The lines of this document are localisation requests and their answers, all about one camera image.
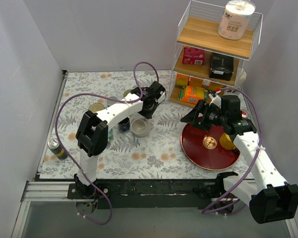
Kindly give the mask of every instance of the cable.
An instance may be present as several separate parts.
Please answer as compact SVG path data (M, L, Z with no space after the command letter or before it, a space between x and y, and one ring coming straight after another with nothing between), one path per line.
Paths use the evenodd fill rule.
M257 123L258 123L258 132L259 132L259 140L258 140L258 146L260 147L262 145L262 141L263 141L263 133L261 131L261 123L260 123L260 119L258 118L257 116L257 111L256 111L256 107L253 103L253 101L243 92L241 91L240 89L237 89L237 88L222 88L221 91L224 91L224 90L235 90L241 94L243 94L243 96L245 98L247 98L247 100L250 102L250 104L252 105L253 109L254 109L254 113L255 113L255 116L256 116L256 119L257 119ZM247 175L250 173L250 171L252 170L255 162L256 162L256 159L258 157L258 154L259 154L259 151L260 149L257 149L256 150L256 153L255 153L255 156L254 156L254 159L252 160L252 162L250 163L248 169L246 170L245 174L239 179L239 181L236 182L236 184L234 184L228 191L226 191L225 193L223 193L218 199L216 199L214 202L212 202L210 205L208 205L206 208L204 208L202 210L202 214L209 214L209 213L213 213L213 212L216 212L216 211L220 211L220 210L223 210L225 209L226 207L229 207L229 206L232 206L234 205L235 203L237 203L238 201L240 201L239 199L236 200L235 202L232 202L231 204L227 205L226 207L221 207L221 208L218 208L218 209L215 209L215 210L209 210L211 207L213 207L215 204L217 204L221 199L225 198L227 195L229 195L234 189L236 189L237 186L240 185L241 182L243 182L243 180L247 177ZM234 212L234 214L240 212L245 206L243 206L241 209L239 209L238 211Z
M139 84L138 80L137 80L137 77L136 77L136 68L139 64L148 64L150 65L156 76L157 76L157 81L159 82L159 76L158 76L158 72L157 70L155 69L155 67L151 64L151 63L148 63L148 62L139 62L137 63L135 66L134 66L134 79L135 79L135 82L136 82L136 85L137 87L139 88L140 90L140 96L135 99L135 100L131 100L131 101L128 101L127 103L135 103L137 101L139 101L142 97L143 97L143 90L141 88L141 85ZM69 151L65 148L65 146L63 145L63 143L61 142L61 139L60 139L60 136L59 136L59 132L58 132L58 123L59 123L59 118L60 118L60 115L61 115L61 112L63 110L63 108L65 107L65 105L72 99L76 98L76 97L80 97L80 96L93 96L93 97L99 97L99 98L103 98L103 99L106 99L106 100L110 100L110 101L114 101L114 102L117 102L117 103L125 103L125 101L121 101L121 100L113 100L111 98L107 98L107 97L104 97L104 96L101 96L101 95L98 95L98 94L93 94L93 93L79 93L79 94L76 94L74 96L71 96L70 98L68 98L60 107L59 109L59 112L57 113L57 116L56 116L56 119L55 119L55 135L60 143L60 146L64 149L65 153L70 157L70 159L76 164L76 166L78 167L78 169L81 171L81 173L83 174L84 178L90 183L90 185L92 185L101 195L104 196L104 198L106 199L108 205L109 205L109 208L110 208L110 214L109 214L109 218L105 221L105 222L100 222L100 221L97 221L96 219L90 217L90 216L87 216L87 215L84 215L82 213L78 213L78 215L81 215L83 216L84 218L87 218L99 225L105 225L107 224L110 219L112 218L112 214L113 214L113 208L112 208L112 204L109 200L109 198L107 197L107 195L101 190L99 189L96 185L93 184L93 182L86 176L85 172L83 171L82 167L79 165L79 163L76 161L76 159L74 159L74 157L69 153Z

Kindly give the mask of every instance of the floral tablecloth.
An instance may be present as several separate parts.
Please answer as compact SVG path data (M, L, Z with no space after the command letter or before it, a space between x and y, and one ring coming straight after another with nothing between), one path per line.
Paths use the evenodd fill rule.
M160 83L169 89L171 71L159 70ZM153 71L138 71L142 86L150 86L156 80ZM105 96L123 98L127 89L136 84L131 71L118 72L78 72L69 73L61 104L70 96L83 92L93 92ZM241 107L246 108L240 95ZM91 96L73 99L61 113L59 133L68 151L79 161L79 148L75 134L84 112L93 103L105 100ZM131 131L120 132L115 126L113 139L100 155L97 166L99 179L214 179L219 171L209 171L193 164L184 154L180 136L185 126L180 119L191 109L165 100L152 117L152 130L147 137L134 137ZM141 118L131 115L131 121ZM230 168L223 170L243 174L247 164L242 156ZM78 172L70 158L57 159L50 150L46 151L41 179L72 179Z

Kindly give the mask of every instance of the red tray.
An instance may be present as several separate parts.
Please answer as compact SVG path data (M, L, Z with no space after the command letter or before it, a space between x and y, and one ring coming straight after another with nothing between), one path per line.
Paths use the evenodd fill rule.
M190 124L186 124L181 135L181 145L187 157L197 166L206 170L224 170L232 166L238 159L239 154L232 150L224 149L219 142L220 136L224 133L223 128L212 126L210 132L193 128ZM211 147L208 149L203 140L206 136L210 136L207 142L211 141Z

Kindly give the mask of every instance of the tissue canister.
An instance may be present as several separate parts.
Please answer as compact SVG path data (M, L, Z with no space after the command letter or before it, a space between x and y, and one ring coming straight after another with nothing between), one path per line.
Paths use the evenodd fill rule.
M242 38L254 11L255 4L251 1L229 1L218 28L219 35L230 40Z

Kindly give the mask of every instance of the gray wall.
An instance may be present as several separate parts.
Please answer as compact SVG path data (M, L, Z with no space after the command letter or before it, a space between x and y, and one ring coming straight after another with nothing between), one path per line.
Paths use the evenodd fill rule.
M61 69L102 71L130 70L139 61L171 68L177 25L189 0L24 2ZM266 15L274 0L254 2Z
M264 146L282 175L298 184L298 0L274 2L248 68L245 90L258 106ZM295 218L298 225L298 210Z
M0 238L35 175L61 70L22 0L0 0Z

